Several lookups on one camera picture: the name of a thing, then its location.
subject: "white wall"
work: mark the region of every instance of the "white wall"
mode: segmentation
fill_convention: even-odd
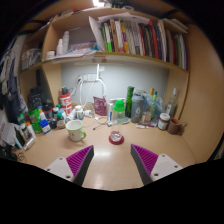
[[[84,73],[96,73],[96,65],[75,66],[74,63],[62,65],[62,84],[68,89],[74,88],[78,83],[78,77]],[[109,102],[112,98],[126,98],[127,87],[138,87],[149,93],[150,88],[158,92],[158,96],[164,97],[168,71],[162,68],[156,68],[150,65],[126,62],[124,65],[104,65],[104,71],[100,72],[103,79]],[[83,90],[88,94],[91,83],[84,83]],[[79,88],[72,101],[80,102]],[[93,85],[87,102],[93,102],[93,96],[102,98],[103,87],[100,82]],[[81,100],[84,103],[86,96],[82,93]]]

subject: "cap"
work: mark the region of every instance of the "cap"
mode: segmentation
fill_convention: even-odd
[[[154,88],[151,88],[150,89],[150,95],[153,95],[154,94]]]
[[[178,90],[176,88],[173,89],[173,95],[176,96],[178,93]]]
[[[118,112],[123,112],[125,110],[124,101],[121,99],[118,99],[114,105],[114,110]]]
[[[57,113],[57,117],[62,117],[62,113]]]

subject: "label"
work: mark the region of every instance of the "label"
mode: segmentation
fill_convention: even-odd
[[[57,125],[59,128],[65,128],[65,121],[64,120],[57,121]]]
[[[135,111],[135,117],[140,117],[140,115],[141,115],[141,108],[138,107]]]
[[[83,120],[83,112],[78,112],[77,113],[77,119]]]
[[[163,122],[161,122],[161,121],[159,120],[158,127],[159,127],[161,130],[165,130],[167,124],[168,124],[168,123],[163,123]]]
[[[49,130],[51,130],[49,125],[47,125],[44,128],[42,128],[42,131],[43,131],[44,134],[46,134],[46,132],[49,132]]]
[[[171,108],[172,108],[171,104],[168,104],[166,108],[166,114],[170,114]]]

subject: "green bottle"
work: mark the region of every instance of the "green bottle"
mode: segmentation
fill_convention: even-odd
[[[154,92],[152,102],[151,102],[150,107],[149,107],[149,112],[151,114],[151,119],[153,118],[153,116],[155,114],[155,110],[156,110],[156,97],[157,97],[157,91]]]
[[[132,96],[135,87],[128,86],[125,116],[131,118]]]

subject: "book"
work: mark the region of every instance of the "book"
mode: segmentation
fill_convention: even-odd
[[[106,38],[107,38],[107,49],[108,49],[108,52],[112,52],[108,23],[104,23],[104,28],[105,28]]]
[[[123,35],[124,52],[125,53],[129,53],[129,46],[128,46],[128,42],[127,42],[127,37],[126,37],[125,28],[124,28],[124,23],[123,23],[122,20],[120,21],[120,24],[121,24],[121,31],[122,31],[122,35]]]
[[[140,24],[138,24],[139,27],[139,32],[140,32],[140,37],[141,37],[141,43],[142,43],[142,54],[143,56],[145,56],[145,43],[144,43],[144,39],[143,39],[143,32],[142,32],[142,28],[140,26]]]
[[[107,24],[108,24],[109,34],[110,34],[110,42],[111,42],[112,52],[115,52],[114,39],[113,39],[112,29],[111,29],[111,25],[110,25],[110,20],[107,21]]]
[[[172,32],[176,32],[176,33],[187,33],[187,31],[185,29],[183,29],[181,26],[179,26],[177,23],[175,23],[174,21],[164,18],[162,19],[164,26],[166,27],[166,29],[169,29]]]
[[[111,30],[112,30],[113,40],[114,40],[114,49],[115,49],[115,52],[119,52],[117,31],[116,31],[114,19],[110,19],[110,24],[111,24]]]
[[[176,23],[177,25],[179,25],[180,27],[182,27],[185,30],[188,30],[188,27],[185,26],[183,23],[181,23],[179,20],[177,19],[171,19],[174,23]]]
[[[149,40],[150,40],[150,46],[151,46],[151,51],[152,51],[152,57],[155,58],[155,49],[154,49],[154,41],[153,41],[153,36],[152,36],[152,30],[149,25],[146,26],[146,29],[149,32]]]
[[[172,40],[172,46],[173,46],[173,64],[177,65],[177,48],[176,48],[176,42],[174,38],[171,38]]]
[[[118,50],[120,53],[124,53],[124,46],[123,46],[123,38],[121,33],[121,25],[119,20],[114,20],[116,31],[117,31],[117,41],[118,41]]]
[[[107,52],[108,51],[108,49],[107,49],[107,37],[106,37],[105,27],[104,27],[103,23],[101,23],[101,33],[102,33],[102,37],[103,37],[104,48],[105,48],[105,51]]]
[[[159,53],[158,53],[158,45],[157,45],[157,38],[156,38],[156,32],[154,29],[154,22],[152,20],[150,20],[148,22],[148,25],[151,28],[152,31],[152,36],[153,36],[153,43],[154,43],[154,52],[155,52],[155,58],[159,58]]]
[[[138,33],[137,33],[137,28],[136,28],[136,22],[135,21],[131,21],[131,28],[132,28],[132,34],[133,34],[133,37],[134,37],[135,52],[136,52],[136,54],[140,54],[139,38],[138,38]]]
[[[160,42],[160,35],[159,35],[159,31],[158,31],[158,27],[157,24],[154,23],[154,30],[156,33],[156,41],[157,41],[157,48],[158,48],[158,59],[162,60],[162,51],[161,51],[161,42]]]
[[[127,42],[128,42],[129,53],[132,54],[132,44],[130,39],[129,27],[128,27],[127,21],[123,20],[123,23],[124,23]]]
[[[142,29],[142,36],[143,36],[144,47],[145,47],[145,56],[149,56],[149,46],[148,46],[147,34],[145,31],[145,25],[143,23],[140,23],[139,25]]]
[[[180,33],[179,34],[179,40],[180,40],[180,47],[181,47],[181,67],[183,69],[185,69],[186,67],[186,60],[185,60],[185,47],[184,47],[184,40],[183,40],[183,36]]]
[[[156,24],[157,30],[158,30],[158,35],[159,35],[159,41],[160,41],[160,47],[161,47],[161,60],[166,60],[165,57],[165,46],[164,46],[164,41],[163,41],[163,34],[162,34],[162,29],[159,23]]]
[[[145,27],[145,33],[146,33],[146,39],[148,43],[148,54],[149,54],[149,57],[152,57],[152,47],[151,47],[150,38],[149,38],[149,31],[146,27]]]
[[[133,33],[132,33],[132,28],[131,28],[131,22],[130,21],[126,21],[126,24],[128,26],[129,37],[130,37],[130,40],[131,40],[131,51],[132,51],[132,54],[136,54],[136,52],[135,52],[135,44],[134,44],[134,36],[133,36]]]
[[[161,36],[162,36],[162,41],[163,41],[163,51],[164,51],[164,61],[167,61],[167,42],[166,42],[166,32],[164,28],[163,21],[160,19],[158,20],[158,24],[160,26],[160,31],[161,31]]]
[[[167,61],[173,64],[173,45],[171,34],[168,29],[166,29],[166,38],[167,38]]]
[[[181,62],[182,62],[182,59],[181,59],[181,46],[180,46],[180,39],[179,39],[179,35],[178,34],[175,34],[174,35],[174,41],[175,41],[175,45],[176,45],[176,49],[177,49],[177,65],[179,67],[181,67]]]
[[[187,40],[185,34],[183,34],[183,39],[184,39],[184,46],[185,46],[185,52],[186,52],[186,70],[188,70],[188,45],[187,45]]]

